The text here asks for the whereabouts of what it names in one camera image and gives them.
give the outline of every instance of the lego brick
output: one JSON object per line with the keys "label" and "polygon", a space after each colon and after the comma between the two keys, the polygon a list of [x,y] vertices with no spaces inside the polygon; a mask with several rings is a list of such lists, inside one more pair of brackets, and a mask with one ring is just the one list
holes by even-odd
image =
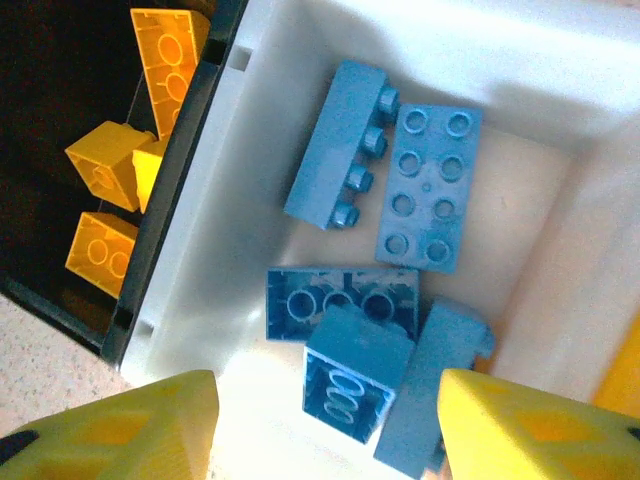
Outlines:
{"label": "lego brick", "polygon": [[353,304],[378,324],[394,322],[418,336],[416,270],[271,268],[267,272],[267,339],[307,341],[330,305]]}
{"label": "lego brick", "polygon": [[133,212],[138,208],[138,197],[131,155],[154,140],[151,132],[107,121],[67,147],[65,153],[93,195]]}
{"label": "lego brick", "polygon": [[190,10],[132,8],[131,20],[147,80],[158,137],[171,135],[209,33]]}
{"label": "lego brick", "polygon": [[371,158],[384,155],[382,128],[395,121],[398,92],[380,69],[352,61],[338,67],[284,211],[323,230],[353,227],[356,193],[373,183]]}
{"label": "lego brick", "polygon": [[400,107],[376,260],[455,271],[481,122],[480,110]]}
{"label": "lego brick", "polygon": [[65,266],[118,298],[137,234],[115,215],[83,212]]}
{"label": "lego brick", "polygon": [[136,171],[136,184],[138,185],[136,194],[140,201],[140,211],[142,213],[147,210],[151,190],[153,190],[153,184],[156,181],[156,176],[158,175],[158,170],[160,170],[160,164],[162,163],[162,158],[168,143],[169,139],[160,140],[159,142],[149,143],[133,151],[131,161]]}
{"label": "lego brick", "polygon": [[194,370],[72,408],[24,425],[38,438],[0,464],[0,477],[202,480],[218,407],[213,373]]}
{"label": "lego brick", "polygon": [[374,457],[411,478],[438,472],[444,460],[438,424],[440,377],[447,368],[471,368],[476,355],[488,358],[495,338],[470,308],[436,298],[409,362]]}
{"label": "lego brick", "polygon": [[640,378],[640,313],[620,346],[607,375],[594,395],[593,404],[640,418],[640,388],[630,378]]}
{"label": "lego brick", "polygon": [[304,411],[366,443],[395,399],[413,347],[354,305],[330,306],[305,346]]}
{"label": "lego brick", "polygon": [[465,370],[442,375],[438,418],[453,478],[640,478],[637,418]]}

